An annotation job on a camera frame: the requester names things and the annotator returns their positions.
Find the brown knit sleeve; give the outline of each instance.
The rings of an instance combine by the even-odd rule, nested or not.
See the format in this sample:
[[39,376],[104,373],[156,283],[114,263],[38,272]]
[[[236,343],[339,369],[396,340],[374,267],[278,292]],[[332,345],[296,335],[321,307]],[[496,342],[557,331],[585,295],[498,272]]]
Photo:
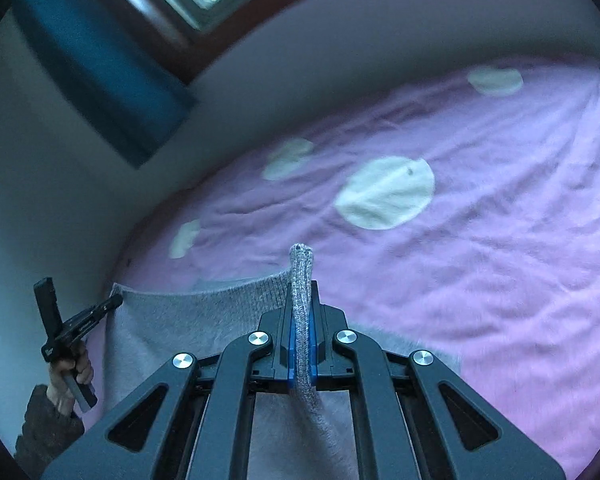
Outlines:
[[46,386],[33,389],[16,441],[15,461],[32,480],[38,480],[46,466],[84,434],[84,425],[75,413],[61,415],[46,397]]

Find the pink bedsheet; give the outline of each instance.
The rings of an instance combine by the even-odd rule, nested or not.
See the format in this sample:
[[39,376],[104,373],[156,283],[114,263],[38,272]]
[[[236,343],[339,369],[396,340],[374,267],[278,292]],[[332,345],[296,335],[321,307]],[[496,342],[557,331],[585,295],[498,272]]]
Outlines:
[[[464,380],[576,478],[600,448],[600,64],[493,67],[406,85],[296,131],[312,145],[296,142],[286,165],[270,160],[280,140],[240,157],[158,208],[116,281],[183,292],[267,274],[304,242],[325,303],[461,355]],[[375,189],[352,175],[397,156],[426,162],[429,200],[416,165],[422,185],[363,196],[347,219],[334,205],[343,188]],[[378,200],[386,210],[365,217]]]

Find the gray blanket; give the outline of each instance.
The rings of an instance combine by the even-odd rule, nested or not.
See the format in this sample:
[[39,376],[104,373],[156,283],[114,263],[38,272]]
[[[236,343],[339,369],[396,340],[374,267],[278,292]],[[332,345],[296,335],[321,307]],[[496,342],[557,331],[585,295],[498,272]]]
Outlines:
[[[248,478],[340,480],[357,478],[347,392],[316,392],[308,379],[308,308],[313,255],[296,245],[291,267],[266,278],[216,284],[190,294],[148,294],[114,286],[124,303],[107,321],[105,405],[107,411],[178,352],[197,357],[221,352],[252,332],[261,314],[281,308],[292,283],[296,319],[297,381],[292,395],[259,394],[253,419]],[[408,355],[422,348],[381,330],[349,323],[388,351]],[[436,352],[459,371],[459,360]]]

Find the metal screw cap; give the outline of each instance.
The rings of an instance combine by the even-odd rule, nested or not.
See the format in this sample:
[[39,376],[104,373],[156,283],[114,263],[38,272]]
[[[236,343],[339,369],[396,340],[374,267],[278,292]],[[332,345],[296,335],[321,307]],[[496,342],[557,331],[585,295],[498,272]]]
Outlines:
[[193,364],[193,357],[189,354],[178,354],[173,358],[173,366],[176,368],[189,368]]
[[413,355],[413,360],[420,366],[429,366],[433,362],[433,354],[426,350],[418,350]]
[[336,334],[336,338],[341,343],[349,344],[353,343],[356,339],[358,339],[358,334],[353,332],[353,330],[340,330]]
[[260,346],[264,345],[269,341],[269,336],[266,332],[254,332],[249,336],[249,343],[252,345]]

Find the white polka dot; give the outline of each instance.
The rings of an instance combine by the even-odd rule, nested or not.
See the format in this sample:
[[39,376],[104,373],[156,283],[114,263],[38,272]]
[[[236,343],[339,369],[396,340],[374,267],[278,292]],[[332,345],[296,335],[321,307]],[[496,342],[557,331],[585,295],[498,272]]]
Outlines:
[[408,222],[429,205],[435,188],[425,160],[403,156],[377,158],[347,180],[334,206],[363,229],[391,229]]
[[262,177],[265,180],[285,178],[307,161],[313,148],[311,141],[300,137],[286,140],[269,154],[269,162],[262,171]]
[[490,97],[507,97],[518,92],[524,82],[515,68],[482,66],[469,72],[467,80],[476,91]]
[[187,251],[193,246],[193,242],[196,240],[198,233],[200,232],[200,220],[193,220],[182,224],[171,241],[171,247],[169,247],[169,257],[172,260],[183,258]]

